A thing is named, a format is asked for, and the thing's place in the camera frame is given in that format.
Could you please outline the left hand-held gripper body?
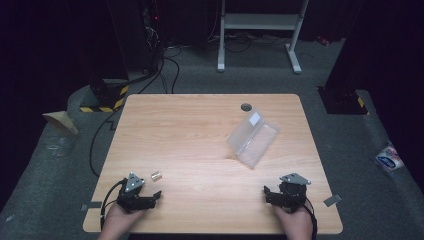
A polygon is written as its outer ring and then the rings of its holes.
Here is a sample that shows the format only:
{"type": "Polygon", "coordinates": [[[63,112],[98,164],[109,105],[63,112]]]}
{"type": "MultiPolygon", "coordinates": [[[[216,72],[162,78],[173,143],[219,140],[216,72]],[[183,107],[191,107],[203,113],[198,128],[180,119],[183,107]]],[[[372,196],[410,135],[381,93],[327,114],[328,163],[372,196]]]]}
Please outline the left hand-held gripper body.
{"type": "Polygon", "coordinates": [[[117,197],[117,204],[125,212],[132,213],[149,208],[149,201],[139,196],[143,185],[144,180],[133,172],[130,172],[129,176],[124,179],[124,184],[117,197]]]}

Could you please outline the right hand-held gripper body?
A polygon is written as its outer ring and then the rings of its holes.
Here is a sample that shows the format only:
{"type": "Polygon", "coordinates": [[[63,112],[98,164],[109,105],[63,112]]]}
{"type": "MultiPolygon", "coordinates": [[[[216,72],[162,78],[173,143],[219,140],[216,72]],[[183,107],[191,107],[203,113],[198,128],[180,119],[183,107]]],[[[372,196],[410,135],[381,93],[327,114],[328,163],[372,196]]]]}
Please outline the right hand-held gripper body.
{"type": "Polygon", "coordinates": [[[311,181],[298,173],[281,176],[280,181],[275,205],[282,207],[288,213],[293,213],[305,204],[307,186],[311,184],[311,181]]]}

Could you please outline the clear plastic hinged box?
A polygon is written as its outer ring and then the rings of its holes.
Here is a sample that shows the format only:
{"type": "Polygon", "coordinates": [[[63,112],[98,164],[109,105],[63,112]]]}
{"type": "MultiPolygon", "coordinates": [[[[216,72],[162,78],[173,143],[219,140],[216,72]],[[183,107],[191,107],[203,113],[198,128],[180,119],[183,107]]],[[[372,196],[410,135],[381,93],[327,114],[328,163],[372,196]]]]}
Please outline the clear plastic hinged box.
{"type": "Polygon", "coordinates": [[[253,108],[227,139],[236,158],[254,168],[276,139],[280,130],[253,108]]]}

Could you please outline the person's left hand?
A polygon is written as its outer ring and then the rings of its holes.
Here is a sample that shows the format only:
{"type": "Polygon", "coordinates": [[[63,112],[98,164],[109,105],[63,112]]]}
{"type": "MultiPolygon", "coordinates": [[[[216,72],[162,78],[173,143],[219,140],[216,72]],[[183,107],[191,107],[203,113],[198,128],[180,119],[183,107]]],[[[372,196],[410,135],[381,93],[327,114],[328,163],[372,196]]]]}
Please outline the person's left hand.
{"type": "Polygon", "coordinates": [[[106,215],[103,229],[116,229],[118,231],[128,232],[144,213],[144,210],[127,213],[117,203],[114,203],[106,215]]]}

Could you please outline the person's right hand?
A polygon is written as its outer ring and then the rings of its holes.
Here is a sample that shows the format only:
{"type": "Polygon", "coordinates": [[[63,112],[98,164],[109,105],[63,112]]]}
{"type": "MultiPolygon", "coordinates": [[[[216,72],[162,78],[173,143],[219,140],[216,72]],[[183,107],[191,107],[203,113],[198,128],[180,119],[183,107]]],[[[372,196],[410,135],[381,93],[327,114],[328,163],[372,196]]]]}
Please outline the person's right hand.
{"type": "Polygon", "coordinates": [[[286,213],[279,206],[273,206],[284,233],[306,232],[313,233],[313,223],[308,211],[302,207],[294,213],[286,213]]]}

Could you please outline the grey tape strip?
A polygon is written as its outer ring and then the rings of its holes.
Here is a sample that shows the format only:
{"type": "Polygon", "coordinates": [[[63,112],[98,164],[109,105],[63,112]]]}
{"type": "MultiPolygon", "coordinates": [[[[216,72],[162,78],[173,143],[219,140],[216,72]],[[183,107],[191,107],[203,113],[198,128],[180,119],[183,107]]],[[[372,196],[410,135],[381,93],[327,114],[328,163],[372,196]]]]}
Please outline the grey tape strip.
{"type": "Polygon", "coordinates": [[[91,208],[101,208],[102,202],[89,202],[86,204],[82,204],[80,207],[80,211],[86,212],[91,208]]]}
{"type": "Polygon", "coordinates": [[[339,194],[335,194],[335,195],[333,195],[333,196],[331,196],[331,197],[329,197],[329,198],[327,198],[325,201],[324,201],[324,204],[327,206],[327,207],[330,207],[330,206],[332,206],[332,205],[334,205],[334,204],[337,204],[338,202],[340,202],[342,200],[342,197],[339,195],[339,194]]]}

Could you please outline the black yellow striped stand base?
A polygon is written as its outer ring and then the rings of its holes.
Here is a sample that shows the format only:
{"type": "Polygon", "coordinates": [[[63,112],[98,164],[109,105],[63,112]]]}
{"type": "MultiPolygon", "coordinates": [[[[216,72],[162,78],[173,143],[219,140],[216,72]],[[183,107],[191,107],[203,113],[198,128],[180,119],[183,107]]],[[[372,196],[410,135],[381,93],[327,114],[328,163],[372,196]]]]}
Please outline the black yellow striped stand base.
{"type": "Polygon", "coordinates": [[[106,83],[103,80],[91,84],[79,109],[85,113],[117,111],[123,105],[128,89],[127,84],[106,83]]]}

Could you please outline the white blue printed packet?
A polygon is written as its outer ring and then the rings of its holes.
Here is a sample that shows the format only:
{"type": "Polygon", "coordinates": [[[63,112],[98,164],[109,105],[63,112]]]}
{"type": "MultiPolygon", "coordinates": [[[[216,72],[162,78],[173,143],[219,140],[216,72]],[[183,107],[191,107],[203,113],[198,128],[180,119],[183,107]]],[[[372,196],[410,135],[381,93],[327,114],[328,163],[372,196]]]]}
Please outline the white blue printed packet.
{"type": "Polygon", "coordinates": [[[396,148],[391,141],[375,156],[375,163],[386,172],[393,172],[404,166],[396,148]]]}

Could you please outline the tan cardboard piece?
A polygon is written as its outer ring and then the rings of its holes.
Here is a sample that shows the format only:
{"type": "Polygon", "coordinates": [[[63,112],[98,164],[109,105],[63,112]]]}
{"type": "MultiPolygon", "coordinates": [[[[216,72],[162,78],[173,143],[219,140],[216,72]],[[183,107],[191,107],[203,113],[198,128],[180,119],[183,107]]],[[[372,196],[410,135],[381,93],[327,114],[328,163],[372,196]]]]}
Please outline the tan cardboard piece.
{"type": "Polygon", "coordinates": [[[66,111],[44,113],[43,117],[48,123],[68,135],[77,135],[79,130],[66,111]]]}

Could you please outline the white metal stand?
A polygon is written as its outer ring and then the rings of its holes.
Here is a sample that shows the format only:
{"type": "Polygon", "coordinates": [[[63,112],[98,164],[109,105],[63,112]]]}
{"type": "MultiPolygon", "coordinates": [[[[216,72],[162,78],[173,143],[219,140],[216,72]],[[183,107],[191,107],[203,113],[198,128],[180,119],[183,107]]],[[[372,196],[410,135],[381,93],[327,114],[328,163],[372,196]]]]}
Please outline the white metal stand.
{"type": "Polygon", "coordinates": [[[300,11],[297,14],[248,14],[227,13],[226,0],[221,0],[220,34],[217,55],[217,71],[225,71],[225,31],[236,30],[276,30],[292,31],[291,42],[285,45],[293,72],[301,74],[302,69],[295,53],[300,30],[303,25],[309,0],[302,0],[300,11]]]}

